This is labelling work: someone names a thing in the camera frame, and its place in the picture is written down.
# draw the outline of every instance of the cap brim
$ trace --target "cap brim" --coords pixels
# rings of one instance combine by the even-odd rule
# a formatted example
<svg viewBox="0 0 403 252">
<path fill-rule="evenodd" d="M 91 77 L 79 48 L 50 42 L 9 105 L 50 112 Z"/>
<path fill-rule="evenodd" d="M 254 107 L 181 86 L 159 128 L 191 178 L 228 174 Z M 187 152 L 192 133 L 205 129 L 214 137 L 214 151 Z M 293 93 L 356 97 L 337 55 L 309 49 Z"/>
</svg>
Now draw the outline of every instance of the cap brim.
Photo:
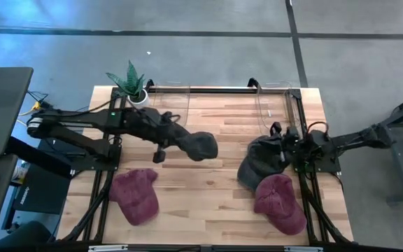
<svg viewBox="0 0 403 252">
<path fill-rule="evenodd" d="M 127 204 L 119 207 L 127 221 L 132 225 L 140 225 L 151 220 L 160 210 L 157 195 L 155 191 L 144 197 L 143 200 L 133 204 Z"/>
<path fill-rule="evenodd" d="M 287 218 L 277 218 L 267 214 L 269 222 L 286 235 L 297 235 L 306 228 L 307 220 L 304 211 L 295 203 L 293 214 Z"/>
<path fill-rule="evenodd" d="M 242 185 L 250 188 L 254 192 L 264 177 L 257 175 L 253 169 L 251 169 L 251 163 L 247 156 L 243 159 L 239 170 L 237 171 L 237 179 Z"/>
</svg>

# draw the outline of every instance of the green plant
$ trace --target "green plant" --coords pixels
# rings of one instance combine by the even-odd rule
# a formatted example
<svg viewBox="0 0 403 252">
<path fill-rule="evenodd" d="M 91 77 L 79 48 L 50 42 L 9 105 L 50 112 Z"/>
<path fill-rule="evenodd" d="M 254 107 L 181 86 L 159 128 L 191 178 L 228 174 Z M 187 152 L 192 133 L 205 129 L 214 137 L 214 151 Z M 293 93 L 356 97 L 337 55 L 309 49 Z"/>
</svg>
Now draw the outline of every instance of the green plant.
<svg viewBox="0 0 403 252">
<path fill-rule="evenodd" d="M 144 75 L 138 78 L 134 65 L 129 61 L 129 68 L 127 70 L 127 80 L 117 77 L 115 74 L 106 73 L 106 75 L 118 85 L 120 91 L 118 95 L 129 95 L 131 98 L 139 98 L 143 89 Z"/>
</svg>

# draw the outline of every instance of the gray floor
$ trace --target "gray floor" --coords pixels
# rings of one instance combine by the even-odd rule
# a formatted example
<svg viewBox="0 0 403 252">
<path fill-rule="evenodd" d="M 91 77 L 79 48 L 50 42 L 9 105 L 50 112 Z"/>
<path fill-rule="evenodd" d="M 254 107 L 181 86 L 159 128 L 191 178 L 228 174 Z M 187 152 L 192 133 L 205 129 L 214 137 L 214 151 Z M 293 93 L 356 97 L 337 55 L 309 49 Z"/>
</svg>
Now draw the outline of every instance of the gray floor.
<svg viewBox="0 0 403 252">
<path fill-rule="evenodd" d="M 403 33 L 403 0 L 292 0 L 300 32 Z M 0 27 L 288 32 L 284 1 L 0 0 Z M 361 130 L 403 102 L 403 40 L 300 41 L 309 87 L 320 88 L 331 135 Z M 63 109 L 87 105 L 105 72 L 127 60 L 147 78 L 191 85 L 290 81 L 299 86 L 291 38 L 38 36 L 0 34 L 0 67 L 34 67 L 31 90 Z M 26 98 L 23 111 L 30 109 Z M 21 125 L 14 135 L 30 144 Z M 403 249 L 403 190 L 387 150 L 341 158 L 355 241 Z"/>
</svg>

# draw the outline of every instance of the red baseball cap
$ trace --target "red baseball cap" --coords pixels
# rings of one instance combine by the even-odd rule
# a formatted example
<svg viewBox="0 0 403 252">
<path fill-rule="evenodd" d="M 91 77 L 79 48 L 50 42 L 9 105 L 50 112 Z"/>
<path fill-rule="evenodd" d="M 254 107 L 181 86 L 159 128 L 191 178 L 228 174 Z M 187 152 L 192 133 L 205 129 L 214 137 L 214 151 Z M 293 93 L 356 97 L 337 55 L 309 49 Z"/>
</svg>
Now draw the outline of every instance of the red baseball cap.
<svg viewBox="0 0 403 252">
<path fill-rule="evenodd" d="M 134 169 L 113 179 L 110 200 L 119 204 L 130 224 L 140 225 L 158 214 L 158 199 L 152 187 L 157 177 L 152 169 Z"/>
<path fill-rule="evenodd" d="M 269 222 L 286 235 L 299 234 L 306 227 L 306 216 L 295 198 L 292 180 L 284 174 L 264 178 L 256 188 L 257 214 L 266 214 Z"/>
</svg>

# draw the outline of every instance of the wooden tabletop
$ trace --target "wooden tabletop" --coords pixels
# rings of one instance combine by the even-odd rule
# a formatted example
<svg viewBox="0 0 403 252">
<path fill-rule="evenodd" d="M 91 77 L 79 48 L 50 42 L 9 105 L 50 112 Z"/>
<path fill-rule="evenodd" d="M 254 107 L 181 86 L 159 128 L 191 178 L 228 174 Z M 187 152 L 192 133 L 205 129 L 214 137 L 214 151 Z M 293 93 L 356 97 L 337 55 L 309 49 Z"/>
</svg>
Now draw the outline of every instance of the wooden tabletop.
<svg viewBox="0 0 403 252">
<path fill-rule="evenodd" d="M 110 99 L 112 87 L 96 86 L 91 107 Z M 302 101 L 307 124 L 322 120 L 325 114 L 317 88 L 304 88 Z M 104 243 L 107 244 L 225 244 L 225 245 L 305 245 L 306 231 L 287 236 L 274 228 L 262 214 L 253 212 L 253 194 L 236 180 L 247 145 L 256 137 L 267 134 L 264 122 L 287 123 L 283 98 L 277 94 L 260 96 L 261 109 L 256 107 L 254 94 L 191 94 L 189 109 L 184 94 L 150 96 L 151 105 L 161 111 L 182 115 L 190 132 L 207 131 L 218 142 L 218 158 L 191 161 L 175 147 L 166 149 L 166 160 L 152 162 L 156 145 L 133 136 L 122 136 L 120 169 L 153 168 L 158 179 L 153 186 L 160 203 L 160 213 L 140 226 L 130 225 L 118 204 L 110 202 L 106 217 Z M 86 129 L 84 135 L 102 138 L 97 129 Z M 284 174 L 292 178 L 298 202 L 301 202 L 299 181 L 292 167 Z M 88 208 L 93 171 L 84 171 L 71 181 L 57 237 L 66 236 Z M 344 196 L 338 180 L 330 174 L 318 174 L 323 208 L 341 233 L 352 240 Z M 318 218 L 312 209 L 317 237 Z M 94 215 L 92 236 L 99 221 Z"/>
</svg>

